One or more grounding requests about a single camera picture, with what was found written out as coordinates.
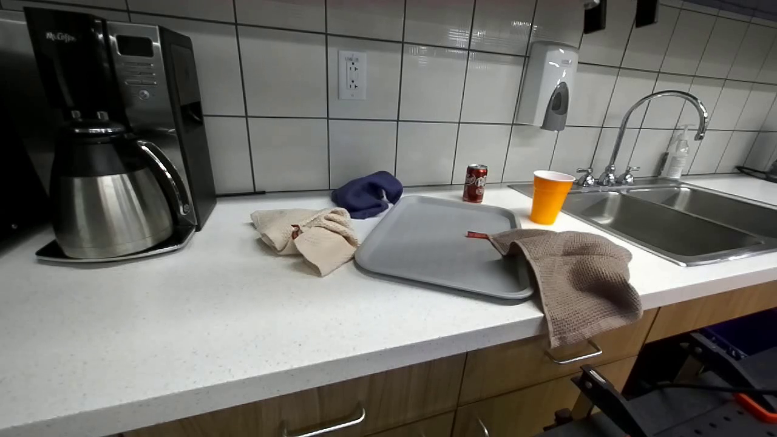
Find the faucet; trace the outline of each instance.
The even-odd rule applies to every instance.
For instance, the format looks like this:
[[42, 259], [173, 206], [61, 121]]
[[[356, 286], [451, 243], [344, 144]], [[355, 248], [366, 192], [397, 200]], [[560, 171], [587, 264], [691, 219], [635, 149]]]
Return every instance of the faucet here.
[[633, 111], [635, 107], [641, 107], [644, 101], [649, 101], [649, 99], [652, 99], [652, 97], [661, 97], [661, 94], [675, 94], [675, 97], [680, 97], [680, 99], [687, 99], [687, 101], [698, 111], [698, 128], [696, 128], [696, 137], [694, 137], [694, 138], [696, 138], [696, 141], [703, 138], [706, 123], [709, 123], [709, 111], [706, 111], [706, 107], [698, 101], [698, 97], [694, 97], [694, 94], [690, 94], [690, 93], [684, 93], [684, 90], [658, 90], [658, 93], [650, 93], [650, 94], [635, 99], [635, 105], [628, 107], [628, 111], [627, 111], [627, 117], [623, 117], [623, 121], [622, 121], [622, 128], [616, 131], [616, 141], [613, 141], [613, 149], [612, 149], [612, 157], [609, 157], [602, 178], [598, 180], [598, 185], [630, 185], [630, 182], [633, 182], [630, 168], [628, 168], [623, 174], [619, 174], [619, 178], [613, 174], [613, 161], [616, 161], [616, 156], [619, 156], [619, 150], [622, 150], [622, 141], [623, 141], [623, 134], [627, 134], [630, 111]]

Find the drawer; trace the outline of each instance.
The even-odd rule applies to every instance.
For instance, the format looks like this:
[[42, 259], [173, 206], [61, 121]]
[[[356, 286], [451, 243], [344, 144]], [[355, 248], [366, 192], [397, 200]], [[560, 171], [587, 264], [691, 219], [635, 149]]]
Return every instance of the drawer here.
[[681, 302], [658, 310], [649, 342], [777, 308], [777, 282]]
[[635, 354], [649, 336], [656, 310], [645, 310], [638, 322], [606, 331], [593, 342], [545, 349], [543, 338], [507, 342], [471, 351], [465, 358], [462, 400], [487, 399], [514, 389], [572, 375], [582, 362], [605, 364]]
[[458, 396], [463, 358], [383, 372], [344, 383], [320, 385], [261, 402], [184, 418], [128, 437], [282, 437], [349, 423], [337, 437], [377, 434], [390, 427], [451, 413]]
[[[598, 367], [612, 385], [622, 389], [635, 358]], [[513, 392], [497, 399], [465, 402], [457, 411], [453, 437], [531, 437], [553, 424], [553, 413], [572, 407], [579, 392], [570, 379], [553, 379], [539, 385]]]
[[453, 429], [453, 413], [437, 415], [423, 423], [395, 427], [373, 437], [448, 437]]

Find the backsplash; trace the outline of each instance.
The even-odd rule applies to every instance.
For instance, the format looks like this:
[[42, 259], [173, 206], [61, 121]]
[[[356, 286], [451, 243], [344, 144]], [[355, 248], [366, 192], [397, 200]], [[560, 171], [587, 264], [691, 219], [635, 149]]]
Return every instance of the backsplash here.
[[[23, 6], [0, 0], [2, 15]], [[602, 172], [623, 111], [650, 90], [690, 90], [709, 114], [690, 172], [777, 157], [777, 25], [666, 0], [633, 30], [609, 3], [582, 37], [560, 134], [514, 123], [533, 0], [72, 0], [53, 8], [190, 35], [219, 194], [329, 189], [390, 171], [403, 185], [487, 182], [537, 168]], [[363, 53], [366, 99], [340, 99], [340, 52]], [[669, 137], [696, 126], [681, 99], [635, 109], [616, 168], [652, 174]]]

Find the navy blue cloth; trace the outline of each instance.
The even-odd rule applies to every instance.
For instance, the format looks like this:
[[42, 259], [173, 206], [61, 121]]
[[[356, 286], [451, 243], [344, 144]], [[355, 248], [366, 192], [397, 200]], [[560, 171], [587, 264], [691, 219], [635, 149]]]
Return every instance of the navy blue cloth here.
[[351, 219], [368, 219], [395, 205], [403, 185], [385, 171], [356, 178], [332, 192], [332, 202], [349, 211]]

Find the white countertop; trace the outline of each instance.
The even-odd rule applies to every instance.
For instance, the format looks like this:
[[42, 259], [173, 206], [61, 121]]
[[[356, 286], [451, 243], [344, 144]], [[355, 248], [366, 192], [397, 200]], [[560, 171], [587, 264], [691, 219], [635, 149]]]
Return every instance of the white countertop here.
[[[770, 182], [694, 182], [777, 206]], [[485, 205], [531, 226], [528, 200], [513, 189], [487, 189]], [[431, 292], [351, 262], [316, 277], [269, 254], [247, 220], [260, 208], [323, 206], [324, 194], [219, 200], [182, 253], [106, 268], [36, 262], [51, 234], [5, 250], [0, 434], [112, 434], [541, 332], [531, 302]], [[355, 228], [366, 235], [377, 220]], [[553, 228], [600, 234], [570, 217]], [[687, 269], [612, 240], [630, 250], [645, 308], [777, 280], [777, 253]]]

